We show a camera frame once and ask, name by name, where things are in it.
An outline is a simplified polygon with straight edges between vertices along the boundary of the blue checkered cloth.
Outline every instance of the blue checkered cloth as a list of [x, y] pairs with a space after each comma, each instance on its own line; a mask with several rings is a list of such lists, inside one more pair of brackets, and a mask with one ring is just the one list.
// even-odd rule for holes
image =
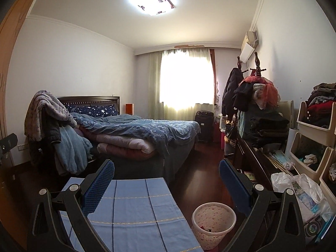
[[[70, 178], [63, 190], [82, 181]], [[67, 213], [61, 217], [74, 249], [84, 251]], [[112, 180], [88, 219], [111, 252], [203, 251], [163, 178]]]

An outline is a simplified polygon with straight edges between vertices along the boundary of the star-patterned pillowcase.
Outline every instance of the star-patterned pillowcase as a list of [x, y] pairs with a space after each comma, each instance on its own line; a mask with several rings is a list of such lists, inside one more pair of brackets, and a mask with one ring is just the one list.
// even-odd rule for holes
[[67, 108], [67, 110], [70, 113], [87, 114], [87, 115], [90, 115], [94, 118], [97, 118], [97, 117], [105, 118], [105, 117], [109, 117], [109, 116], [112, 116], [112, 115], [118, 115], [118, 112], [115, 109], [114, 105], [78, 107], [78, 106], [75, 106], [75, 105], [66, 104], [64, 106]]

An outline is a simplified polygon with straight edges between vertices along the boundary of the suitcase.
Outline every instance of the suitcase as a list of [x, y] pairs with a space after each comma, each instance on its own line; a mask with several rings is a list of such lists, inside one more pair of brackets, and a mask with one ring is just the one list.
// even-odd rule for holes
[[195, 121], [201, 128], [198, 134], [198, 140], [211, 142], [213, 135], [214, 114], [209, 111], [198, 111], [195, 115]]

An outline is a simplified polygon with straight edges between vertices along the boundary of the coat rack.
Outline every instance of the coat rack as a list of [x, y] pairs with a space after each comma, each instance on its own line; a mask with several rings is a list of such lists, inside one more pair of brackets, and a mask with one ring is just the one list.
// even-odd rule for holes
[[242, 64], [242, 63], [240, 62], [240, 57], [239, 57], [239, 56], [237, 57], [237, 60], [238, 60], [238, 61], [237, 61], [237, 67], [238, 67], [239, 70], [241, 70], [241, 68], [242, 68], [242, 67], [241, 67], [241, 64]]
[[266, 71], [266, 69], [260, 69], [260, 60], [258, 59], [258, 53], [254, 52], [255, 54], [255, 66], [256, 69], [252, 69], [250, 68], [250, 70], [252, 70], [251, 76], [261, 76], [261, 71]]

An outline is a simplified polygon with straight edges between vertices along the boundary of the blanket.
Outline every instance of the blanket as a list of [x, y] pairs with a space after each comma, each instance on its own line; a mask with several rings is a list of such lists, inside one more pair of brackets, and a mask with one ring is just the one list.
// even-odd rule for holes
[[68, 173], [79, 175], [91, 159], [90, 149], [92, 145], [85, 137], [79, 136], [69, 125], [59, 128], [62, 141], [54, 143], [55, 164], [59, 175]]
[[99, 142], [99, 143], [107, 143], [110, 145], [141, 150], [145, 154], [150, 154], [155, 150], [155, 147], [152, 143], [147, 140], [143, 140], [140, 138], [134, 138], [129, 136], [118, 136], [118, 135], [108, 135], [108, 134], [93, 134], [89, 132], [87, 129], [83, 127], [79, 127], [80, 131], [91, 141]]
[[119, 147], [108, 143], [99, 143], [97, 151], [100, 154], [114, 155], [133, 161], [144, 161], [157, 154], [157, 151], [151, 151], [150, 153], [144, 153], [141, 150]]
[[64, 121], [64, 125], [75, 127], [76, 121], [65, 106], [52, 93], [38, 91], [29, 104], [25, 119], [25, 135], [34, 141], [41, 141], [45, 134], [42, 128], [42, 109], [52, 118]]
[[186, 145], [201, 132], [195, 121], [171, 121], [142, 119], [139, 116], [121, 114], [93, 118], [86, 114], [71, 113], [79, 125], [94, 134], [130, 136], [147, 140], [157, 151], [168, 157], [168, 143]]

